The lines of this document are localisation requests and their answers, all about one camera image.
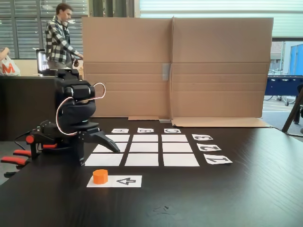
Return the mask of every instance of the outdoor pavement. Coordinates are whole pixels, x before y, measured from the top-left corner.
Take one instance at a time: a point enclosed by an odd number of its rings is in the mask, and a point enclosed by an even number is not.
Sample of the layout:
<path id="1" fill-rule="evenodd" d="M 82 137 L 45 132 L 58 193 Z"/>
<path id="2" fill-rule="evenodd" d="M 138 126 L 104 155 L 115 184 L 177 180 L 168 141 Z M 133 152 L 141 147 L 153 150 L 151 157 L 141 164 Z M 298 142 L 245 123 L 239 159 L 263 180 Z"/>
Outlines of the outdoor pavement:
<path id="1" fill-rule="evenodd" d="M 264 122 L 281 130 L 293 106 L 294 106 L 293 104 L 290 104 L 289 106 L 285 106 L 285 103 L 283 101 L 277 101 L 276 98 L 273 97 L 269 101 L 263 102 L 263 113 L 261 119 Z M 300 118 L 300 123 L 299 124 L 292 123 L 288 132 L 293 134 L 301 134 L 300 129 L 302 127 L 303 127 L 303 119 Z"/>

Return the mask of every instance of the floor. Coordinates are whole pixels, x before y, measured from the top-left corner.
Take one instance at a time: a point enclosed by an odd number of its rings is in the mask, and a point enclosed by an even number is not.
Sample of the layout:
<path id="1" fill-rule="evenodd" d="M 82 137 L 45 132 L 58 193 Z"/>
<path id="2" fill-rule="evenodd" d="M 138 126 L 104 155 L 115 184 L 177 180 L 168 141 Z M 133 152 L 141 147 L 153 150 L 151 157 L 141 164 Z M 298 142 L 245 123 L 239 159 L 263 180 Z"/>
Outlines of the floor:
<path id="1" fill-rule="evenodd" d="M 263 103 L 263 114 L 261 119 L 268 124 L 282 129 L 286 119 L 293 105 L 285 106 L 283 101 L 277 101 L 272 98 L 269 101 L 264 101 Z M 288 132 L 294 134 L 301 134 L 300 129 L 303 127 L 303 119 L 301 119 L 300 124 L 293 124 L 290 126 Z M 297 140 L 303 142 L 303 138 L 295 137 Z M 29 149 L 29 146 L 25 142 L 20 142 L 22 146 Z M 13 149 L 18 148 L 14 142 L 0 142 L 0 158 L 3 156 L 12 156 Z M 3 184 L 7 179 L 3 176 L 5 172 L 15 172 L 18 171 L 14 165 L 1 163 L 0 164 L 0 185 Z"/>

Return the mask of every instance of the white cable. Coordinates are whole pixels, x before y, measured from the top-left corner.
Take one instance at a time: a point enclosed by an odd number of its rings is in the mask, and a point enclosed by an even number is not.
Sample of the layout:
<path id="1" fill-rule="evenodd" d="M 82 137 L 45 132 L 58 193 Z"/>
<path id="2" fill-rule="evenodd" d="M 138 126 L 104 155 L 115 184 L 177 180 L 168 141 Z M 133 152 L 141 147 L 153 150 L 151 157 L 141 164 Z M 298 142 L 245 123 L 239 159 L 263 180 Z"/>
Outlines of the white cable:
<path id="1" fill-rule="evenodd" d="M 104 91 L 103 91 L 103 95 L 101 97 L 95 97 L 95 98 L 89 98 L 89 99 L 84 99 L 84 100 L 81 100 L 81 101 L 78 101 L 78 102 L 83 102 L 83 101 L 89 101 L 89 100 L 95 100 L 95 99 L 100 99 L 100 98 L 104 98 L 105 96 L 105 93 L 106 93 L 106 88 L 105 88 L 105 85 L 102 84 L 102 86 L 104 87 Z"/>
<path id="2" fill-rule="evenodd" d="M 61 106 L 67 101 L 67 100 L 70 100 L 70 99 L 73 99 L 73 97 L 68 97 L 66 99 L 64 99 L 63 102 L 61 102 L 61 104 L 59 105 L 58 109 L 57 109 L 57 112 L 56 112 L 56 124 L 57 124 L 57 127 L 59 129 L 59 131 L 64 134 L 64 135 L 67 135 L 67 136 L 74 136 L 76 135 L 78 132 L 73 132 L 73 133 L 65 133 L 61 130 L 60 126 L 59 126 L 59 123 L 58 123 L 58 113 L 59 113 L 59 110 L 61 108 Z"/>
<path id="3" fill-rule="evenodd" d="M 105 93 L 106 93 L 106 88 L 105 88 L 105 85 L 104 85 L 104 84 L 102 84 L 102 86 L 104 87 L 104 91 L 103 91 L 103 95 L 102 95 L 101 97 L 95 97 L 95 98 L 84 99 L 84 100 L 81 100 L 81 101 L 78 101 L 78 102 L 83 102 L 83 101 L 89 101 L 89 100 L 95 100 L 95 99 L 104 98 Z M 62 134 L 67 135 L 67 136 L 74 136 L 74 135 L 77 134 L 77 132 L 65 133 L 65 132 L 63 132 L 63 131 L 61 130 L 61 128 L 60 128 L 60 126 L 59 126 L 59 123 L 58 123 L 58 113 L 59 113 L 60 108 L 61 108 L 61 106 L 62 106 L 66 101 L 68 101 L 68 100 L 70 100 L 70 99 L 73 99 L 73 97 L 68 97 L 68 98 L 64 99 L 64 101 L 61 102 L 61 104 L 59 105 L 59 107 L 58 107 L 58 109 L 57 109 L 57 112 L 56 112 L 56 124 L 57 124 L 57 127 L 58 127 L 59 131 L 60 131 Z"/>

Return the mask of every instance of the orange block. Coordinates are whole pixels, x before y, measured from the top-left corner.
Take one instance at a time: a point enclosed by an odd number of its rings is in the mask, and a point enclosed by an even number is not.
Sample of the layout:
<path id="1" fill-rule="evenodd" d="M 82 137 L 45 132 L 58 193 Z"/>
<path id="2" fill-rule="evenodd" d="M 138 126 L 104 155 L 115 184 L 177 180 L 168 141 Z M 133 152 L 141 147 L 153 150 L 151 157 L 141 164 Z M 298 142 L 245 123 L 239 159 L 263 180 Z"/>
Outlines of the orange block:
<path id="1" fill-rule="evenodd" d="M 93 172 L 95 184 L 104 184 L 108 181 L 108 172 L 106 169 L 98 169 Z"/>

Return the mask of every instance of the white paper card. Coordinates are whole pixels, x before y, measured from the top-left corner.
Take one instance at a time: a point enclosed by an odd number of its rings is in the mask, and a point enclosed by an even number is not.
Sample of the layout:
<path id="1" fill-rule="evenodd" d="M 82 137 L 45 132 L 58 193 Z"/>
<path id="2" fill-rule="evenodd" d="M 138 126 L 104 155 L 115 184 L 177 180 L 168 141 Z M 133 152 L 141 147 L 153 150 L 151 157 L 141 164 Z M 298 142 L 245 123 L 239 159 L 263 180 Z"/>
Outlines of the white paper card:
<path id="1" fill-rule="evenodd" d="M 200 151 L 216 151 L 221 150 L 217 145 L 210 145 L 210 144 L 199 144 L 197 143 L 198 148 Z"/>
<path id="2" fill-rule="evenodd" d="M 87 188 L 141 188 L 142 176 L 124 175 L 108 176 L 108 181 L 103 184 L 95 184 L 92 176 Z"/>
<path id="3" fill-rule="evenodd" d="M 85 166 L 119 166 L 123 154 L 91 154 Z"/>
<path id="4" fill-rule="evenodd" d="M 193 152 L 189 143 L 162 143 L 164 153 L 169 152 Z"/>
<path id="5" fill-rule="evenodd" d="M 132 143 L 129 152 L 158 152 L 158 143 Z"/>
<path id="6" fill-rule="evenodd" d="M 153 129 L 138 128 L 138 133 L 149 133 L 149 132 L 153 132 Z"/>
<path id="7" fill-rule="evenodd" d="M 213 138 L 208 135 L 197 135 L 197 134 L 192 134 L 192 135 L 195 140 L 213 140 Z"/>
<path id="8" fill-rule="evenodd" d="M 164 129 L 165 133 L 181 133 L 180 129 Z"/>
<path id="9" fill-rule="evenodd" d="M 125 166 L 159 166 L 158 154 L 128 154 Z"/>
<path id="10" fill-rule="evenodd" d="M 215 164 L 225 164 L 225 163 L 232 163 L 227 157 L 223 155 L 205 155 L 204 157 L 207 163 L 215 165 Z"/>
<path id="11" fill-rule="evenodd" d="M 120 149 L 120 152 L 123 153 L 125 152 L 125 148 L 127 143 L 116 143 L 118 148 Z M 113 153 L 110 149 L 103 147 L 102 145 L 98 144 L 98 146 L 94 149 L 93 152 L 98 152 L 98 153 Z"/>
<path id="12" fill-rule="evenodd" d="M 134 135 L 133 142 L 158 142 L 158 135 Z"/>
<path id="13" fill-rule="evenodd" d="M 128 142 L 129 135 L 106 135 L 113 142 Z"/>
<path id="14" fill-rule="evenodd" d="M 164 166 L 199 166 L 194 154 L 163 154 Z"/>
<path id="15" fill-rule="evenodd" d="M 128 129 L 113 129 L 112 133 L 128 133 Z"/>
<path id="16" fill-rule="evenodd" d="M 162 135 L 162 142 L 187 142 L 185 135 Z"/>

